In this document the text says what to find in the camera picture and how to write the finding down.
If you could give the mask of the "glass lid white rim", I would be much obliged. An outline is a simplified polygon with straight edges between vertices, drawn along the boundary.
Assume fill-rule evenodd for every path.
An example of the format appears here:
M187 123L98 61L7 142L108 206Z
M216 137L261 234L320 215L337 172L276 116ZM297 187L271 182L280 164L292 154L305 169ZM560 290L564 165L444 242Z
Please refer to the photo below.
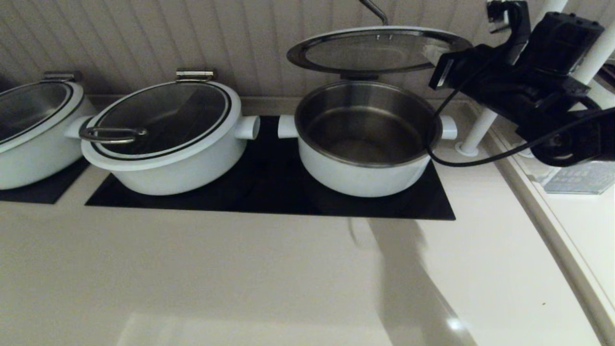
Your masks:
M83 140L85 158L108 171L137 171L167 166L234 136L241 115L238 94L216 82L170 82L115 101L86 127L92 135L122 129L129 144Z
M340 29L310 37L286 53L295 66L332 74L385 74L419 72L434 68L424 57L424 46L437 45L459 52L472 44L441 29L395 26L372 0L359 0L378 17L380 25Z

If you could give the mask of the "white pot steel interior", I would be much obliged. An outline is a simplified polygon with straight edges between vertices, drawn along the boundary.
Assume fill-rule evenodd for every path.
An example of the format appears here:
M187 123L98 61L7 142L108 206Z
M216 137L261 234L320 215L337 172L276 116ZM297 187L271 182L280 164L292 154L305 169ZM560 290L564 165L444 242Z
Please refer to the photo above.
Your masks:
M86 94L85 97L67 120L25 144L0 153L0 190L38 182L83 156L79 131L97 113Z
M195 190L222 177L240 161L248 140L257 138L260 127L259 116L240 116L217 140L206 140L204 145L193 145L156 159L110 159L99 155L85 140L80 141L80 147L88 162L109 171L130 190L166 196Z
M457 138L452 117L422 97L373 81L341 80L310 92L279 116L278 138L296 138L306 171L324 186L361 198L406 190L424 174L426 147Z

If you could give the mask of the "white pot far corner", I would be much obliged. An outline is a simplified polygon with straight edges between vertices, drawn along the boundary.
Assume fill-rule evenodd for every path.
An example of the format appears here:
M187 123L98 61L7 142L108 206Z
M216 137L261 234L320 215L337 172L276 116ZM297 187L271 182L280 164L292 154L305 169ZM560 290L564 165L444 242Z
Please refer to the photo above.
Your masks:
M83 87L67 80L41 80L0 93L0 153L67 120L85 99Z

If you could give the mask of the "light blue patterned box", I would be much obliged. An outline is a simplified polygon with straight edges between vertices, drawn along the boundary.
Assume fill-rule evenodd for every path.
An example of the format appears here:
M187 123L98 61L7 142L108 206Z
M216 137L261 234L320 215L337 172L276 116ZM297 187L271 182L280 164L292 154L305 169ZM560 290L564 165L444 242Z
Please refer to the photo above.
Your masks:
M615 184L615 161L558 167L540 184L549 194L601 195Z

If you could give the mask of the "large black glass cooktop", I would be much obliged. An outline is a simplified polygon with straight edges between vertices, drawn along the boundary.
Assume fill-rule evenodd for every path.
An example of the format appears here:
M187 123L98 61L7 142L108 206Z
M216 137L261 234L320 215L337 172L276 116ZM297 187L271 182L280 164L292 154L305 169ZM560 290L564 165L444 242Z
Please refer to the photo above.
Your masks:
M130 190L108 175L86 205L152 210L199 210L252 214L454 221L455 213L432 163L417 183L381 198L345 195L317 182L298 155L298 140L279 139L278 118L261 119L256 140L238 163L217 180L169 196Z

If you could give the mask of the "small black glass cooktop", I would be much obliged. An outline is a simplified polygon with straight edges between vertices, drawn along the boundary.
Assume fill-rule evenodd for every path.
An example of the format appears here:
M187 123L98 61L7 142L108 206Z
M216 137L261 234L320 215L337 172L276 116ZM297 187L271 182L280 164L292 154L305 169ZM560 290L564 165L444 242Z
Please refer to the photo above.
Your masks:
M0 201L53 205L59 201L88 166L90 166L90 163L81 158L63 170L38 182L9 190L0 190Z

